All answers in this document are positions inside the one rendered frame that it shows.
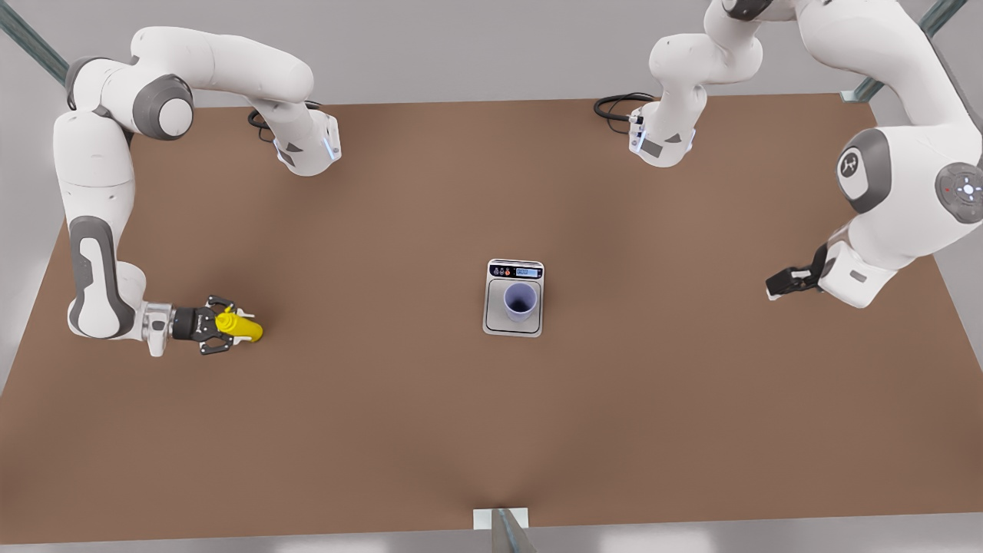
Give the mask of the silver frame post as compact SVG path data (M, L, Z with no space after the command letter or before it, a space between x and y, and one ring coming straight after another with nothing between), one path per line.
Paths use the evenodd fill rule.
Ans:
M927 41L934 44L934 38L970 0L932 0L932 3L918 19L918 26ZM845 104L868 104L884 88L881 81L864 77L853 90L839 92L840 101Z
M477 508L472 519L475 531L491 531L492 553L538 553L526 532L527 508Z
M67 61L6 0L0 0L0 29L57 83L65 84Z

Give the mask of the lilac plastic cup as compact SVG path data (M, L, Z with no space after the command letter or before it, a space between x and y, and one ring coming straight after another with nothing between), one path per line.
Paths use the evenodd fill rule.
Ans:
M538 293L530 283L516 281L505 288L503 305L506 315L511 321L520 323L531 317L531 312L538 305Z

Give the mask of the grey digital kitchen scale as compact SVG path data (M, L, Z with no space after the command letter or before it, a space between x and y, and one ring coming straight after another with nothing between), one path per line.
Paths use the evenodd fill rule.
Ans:
M509 284L526 281L536 288L538 305L531 317L520 323L507 318L503 293ZM544 265L534 261L492 259L487 266L482 329L489 335L537 337L544 319Z

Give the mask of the yellow sauce bottle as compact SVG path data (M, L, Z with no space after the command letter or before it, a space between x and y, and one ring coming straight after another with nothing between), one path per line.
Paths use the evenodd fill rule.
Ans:
M245 313L240 308L228 306L215 317L219 332L231 336L233 344L241 342L259 342L263 336L263 327L253 321L254 315Z

